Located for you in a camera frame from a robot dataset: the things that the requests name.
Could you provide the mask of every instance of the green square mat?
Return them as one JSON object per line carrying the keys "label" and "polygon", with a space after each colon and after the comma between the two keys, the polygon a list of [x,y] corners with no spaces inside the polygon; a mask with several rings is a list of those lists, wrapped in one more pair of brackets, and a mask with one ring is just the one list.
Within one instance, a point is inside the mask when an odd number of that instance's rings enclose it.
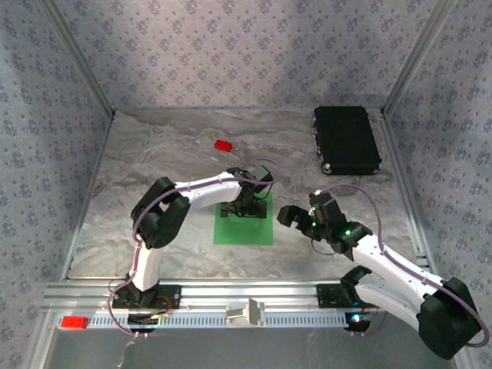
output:
{"label": "green square mat", "polygon": [[221,205],[215,208],[214,244],[246,244],[250,246],[272,246],[274,244],[273,200],[267,201],[266,219],[238,218],[231,214],[221,218]]}

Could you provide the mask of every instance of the wall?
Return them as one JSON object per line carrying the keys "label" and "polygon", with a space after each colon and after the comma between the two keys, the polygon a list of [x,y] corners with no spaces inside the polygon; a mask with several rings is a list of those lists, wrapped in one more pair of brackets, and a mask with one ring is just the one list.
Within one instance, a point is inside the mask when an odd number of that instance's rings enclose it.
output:
{"label": "wall", "polygon": [[57,281],[108,117],[37,2],[0,2],[0,367],[19,367]]}
{"label": "wall", "polygon": [[434,2],[56,0],[115,108],[381,106]]}
{"label": "wall", "polygon": [[[445,277],[467,283],[492,329],[492,5],[451,12],[391,117]],[[480,349],[492,367],[490,344]]]}

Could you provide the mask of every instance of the red object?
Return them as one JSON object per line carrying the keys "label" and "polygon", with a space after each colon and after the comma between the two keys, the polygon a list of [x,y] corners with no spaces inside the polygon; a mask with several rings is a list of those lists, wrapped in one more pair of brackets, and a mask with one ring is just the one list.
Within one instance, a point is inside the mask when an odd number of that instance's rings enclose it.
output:
{"label": "red object", "polygon": [[218,150],[221,150],[221,151],[231,152],[232,143],[227,142],[227,141],[217,140],[215,142],[214,147]]}
{"label": "red object", "polygon": [[88,322],[88,317],[64,316],[61,320],[60,327],[68,329],[86,329]]}

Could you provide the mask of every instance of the table surface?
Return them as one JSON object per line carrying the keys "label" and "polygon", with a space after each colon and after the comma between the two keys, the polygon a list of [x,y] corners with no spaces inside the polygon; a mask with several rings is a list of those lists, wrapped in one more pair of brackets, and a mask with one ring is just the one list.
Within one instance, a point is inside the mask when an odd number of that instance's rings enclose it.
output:
{"label": "table surface", "polygon": [[[311,134],[311,109],[118,112],[76,241],[69,277],[112,278],[128,272],[134,250],[130,212],[158,178],[195,181],[256,158],[275,160],[284,171],[272,190],[274,217],[286,204],[307,208],[313,190],[343,183],[358,185],[377,203],[384,241],[414,261],[407,216],[381,133],[382,117],[376,109],[368,111],[383,168],[377,175],[364,177],[321,173]],[[234,150],[214,149],[217,139],[232,142]],[[351,188],[336,189],[332,194],[349,220],[377,230],[374,210],[362,194]],[[355,266],[345,256],[315,253],[308,238],[275,220],[272,246],[214,245],[214,211],[211,206],[187,216],[179,235],[165,249],[162,278],[305,281],[339,278]],[[327,244],[316,246],[331,252]]]}

